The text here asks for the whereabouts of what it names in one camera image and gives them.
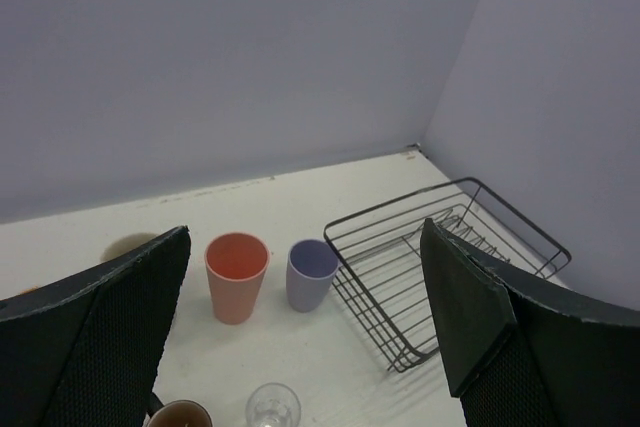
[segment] brown cup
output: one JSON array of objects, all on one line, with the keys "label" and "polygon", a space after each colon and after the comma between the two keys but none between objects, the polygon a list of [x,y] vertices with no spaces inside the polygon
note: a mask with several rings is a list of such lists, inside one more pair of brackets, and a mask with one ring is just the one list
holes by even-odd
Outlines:
[{"label": "brown cup", "polygon": [[251,317],[269,249],[257,237],[233,232],[211,241],[205,251],[213,314],[225,324],[240,324]]},{"label": "brown cup", "polygon": [[160,408],[146,427],[213,427],[211,417],[200,404],[176,400]]}]

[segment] plastic cup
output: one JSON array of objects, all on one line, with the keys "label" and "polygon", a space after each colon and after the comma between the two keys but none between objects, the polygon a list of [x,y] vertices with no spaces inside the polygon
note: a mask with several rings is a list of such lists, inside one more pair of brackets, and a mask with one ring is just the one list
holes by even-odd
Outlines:
[{"label": "plastic cup", "polygon": [[211,241],[205,251],[213,314],[225,324],[240,324],[251,317],[269,249],[253,235],[234,232]]},{"label": "plastic cup", "polygon": [[302,240],[291,247],[287,266],[287,299],[298,312],[311,312],[327,296],[338,271],[338,258],[321,240]]},{"label": "plastic cup", "polygon": [[296,393],[284,384],[258,387],[245,407],[249,427],[298,427],[302,407]]}]

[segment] cup rim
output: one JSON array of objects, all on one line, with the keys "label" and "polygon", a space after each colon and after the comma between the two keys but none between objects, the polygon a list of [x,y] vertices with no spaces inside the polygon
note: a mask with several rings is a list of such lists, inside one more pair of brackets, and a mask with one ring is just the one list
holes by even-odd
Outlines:
[{"label": "cup rim", "polygon": [[[267,253],[267,258],[264,261],[264,265],[262,266],[262,268],[257,274],[254,274],[251,277],[245,277],[244,279],[232,279],[230,277],[225,277],[224,275],[219,274],[218,272],[216,272],[211,268],[211,266],[209,265],[209,262],[207,261],[207,252],[209,252],[209,248],[215,241],[220,240],[222,237],[226,237],[228,235],[245,235],[247,237],[251,237],[257,240],[258,242],[260,242],[260,245],[262,245],[262,248]],[[211,272],[213,275],[215,275],[216,277],[226,280],[227,282],[247,282],[249,280],[253,280],[257,277],[260,277],[262,274],[264,274],[265,270],[267,270],[267,267],[269,266],[269,262],[271,262],[271,251],[269,250],[269,247],[267,247],[267,244],[265,244],[264,240],[262,240],[260,237],[250,234],[248,232],[241,232],[241,231],[225,232],[224,234],[214,237],[214,239],[211,240],[211,242],[209,242],[207,244],[207,247],[204,249],[204,265],[207,267],[207,270]]]},{"label": "cup rim", "polygon": [[[178,400],[172,400],[171,402],[167,402],[166,404],[164,404],[162,406],[162,408],[160,408],[158,410],[158,412],[153,414],[153,417],[158,415],[158,413],[161,412],[162,410],[164,410],[167,407],[170,407],[171,405],[174,405],[174,404],[192,404],[192,405],[196,406],[198,409],[200,409],[202,412],[204,412],[204,415],[206,415],[207,419],[209,419],[209,423],[211,424],[211,427],[213,427],[213,419],[211,419],[211,414],[209,414],[209,411],[207,409],[205,409],[202,404],[199,404],[198,402],[196,402],[194,400],[178,399]],[[153,417],[150,418],[149,425],[151,424],[151,422],[153,422]]]},{"label": "cup rim", "polygon": [[298,405],[298,422],[300,422],[300,418],[302,418],[302,403],[300,402],[300,398],[298,397],[298,394],[296,394],[295,390],[293,390],[291,387],[289,387],[286,384],[283,384],[282,382],[267,382],[266,384],[261,384],[260,386],[258,386],[256,389],[254,389],[253,392],[251,392],[251,395],[249,396],[249,398],[247,399],[246,404],[244,405],[244,415],[245,418],[247,419],[247,421],[249,420],[249,403],[251,402],[251,399],[253,399],[254,395],[256,395],[256,393],[264,388],[264,387],[268,387],[268,386],[277,386],[277,387],[282,387],[283,389],[289,391],[289,393],[292,395],[292,397],[294,398],[294,400],[296,401],[296,404]]},{"label": "cup rim", "polygon": [[340,259],[338,258],[337,255],[335,255],[335,252],[333,252],[333,254],[336,257],[336,267],[331,271],[330,274],[327,274],[324,277],[311,277],[310,275],[307,275],[307,274],[304,274],[304,273],[300,272],[296,268],[296,266],[293,264],[293,262],[291,262],[291,252],[293,252],[293,249],[295,249],[297,245],[302,244],[304,242],[320,243],[320,244],[326,246],[329,250],[331,250],[331,252],[333,252],[333,249],[331,248],[331,246],[328,243],[326,243],[324,240],[320,240],[320,239],[302,239],[302,240],[299,240],[298,242],[296,242],[295,244],[293,244],[291,246],[291,248],[289,249],[289,253],[287,254],[287,263],[291,266],[291,268],[293,270],[295,270],[296,273],[298,275],[300,275],[301,277],[304,277],[305,279],[310,279],[310,280],[326,280],[326,279],[329,279],[329,278],[333,277],[334,275],[336,275],[336,272],[340,268]]}]

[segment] clear glass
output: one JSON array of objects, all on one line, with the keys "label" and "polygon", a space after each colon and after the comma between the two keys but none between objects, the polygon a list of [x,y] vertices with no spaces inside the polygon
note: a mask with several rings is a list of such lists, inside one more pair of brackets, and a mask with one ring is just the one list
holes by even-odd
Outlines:
[{"label": "clear glass", "polygon": [[298,427],[301,413],[296,393],[277,383],[258,387],[245,408],[249,427]]}]

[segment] metal dish rack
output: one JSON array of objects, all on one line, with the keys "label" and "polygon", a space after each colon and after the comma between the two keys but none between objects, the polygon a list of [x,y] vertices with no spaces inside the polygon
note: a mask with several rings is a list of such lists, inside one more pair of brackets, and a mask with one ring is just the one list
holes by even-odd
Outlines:
[{"label": "metal dish rack", "polygon": [[419,250],[428,217],[543,279],[551,279],[571,261],[567,249],[470,177],[329,223],[324,237],[342,262],[333,286],[389,362],[388,370],[404,372],[438,352]]}]

